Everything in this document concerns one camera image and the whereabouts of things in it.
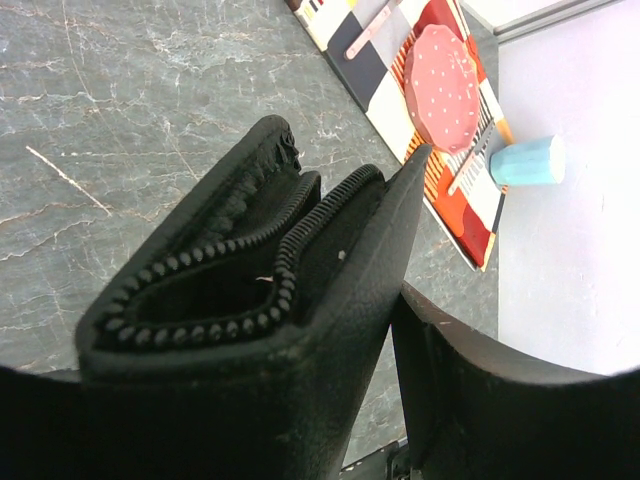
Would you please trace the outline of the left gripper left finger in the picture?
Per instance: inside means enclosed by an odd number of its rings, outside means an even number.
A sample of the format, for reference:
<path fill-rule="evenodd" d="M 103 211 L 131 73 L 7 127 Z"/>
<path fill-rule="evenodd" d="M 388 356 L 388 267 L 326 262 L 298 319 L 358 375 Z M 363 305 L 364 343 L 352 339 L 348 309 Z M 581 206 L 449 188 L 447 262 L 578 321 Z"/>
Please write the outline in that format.
<path fill-rule="evenodd" d="M 1 368 L 1 477 L 98 479 L 89 411 L 100 386 L 77 370 Z"/>

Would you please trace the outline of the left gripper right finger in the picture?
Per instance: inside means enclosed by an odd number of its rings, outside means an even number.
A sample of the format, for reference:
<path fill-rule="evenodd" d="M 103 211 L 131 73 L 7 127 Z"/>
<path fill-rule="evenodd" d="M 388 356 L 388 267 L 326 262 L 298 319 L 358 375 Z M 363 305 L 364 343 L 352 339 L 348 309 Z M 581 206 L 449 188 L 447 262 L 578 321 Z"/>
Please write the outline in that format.
<path fill-rule="evenodd" d="M 639 373 L 520 352 L 404 285 L 392 315 L 412 466 L 426 479 L 635 479 Z"/>

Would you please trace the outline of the black zipper tool case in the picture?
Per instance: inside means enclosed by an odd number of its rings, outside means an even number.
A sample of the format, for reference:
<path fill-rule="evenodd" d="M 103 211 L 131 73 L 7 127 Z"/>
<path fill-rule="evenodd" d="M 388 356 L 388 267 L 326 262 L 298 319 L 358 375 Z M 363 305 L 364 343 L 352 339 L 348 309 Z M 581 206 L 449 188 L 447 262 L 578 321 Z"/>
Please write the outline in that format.
<path fill-rule="evenodd" d="M 260 119 L 78 324 L 100 479 L 335 479 L 384 343 L 431 150 L 328 193 Z"/>

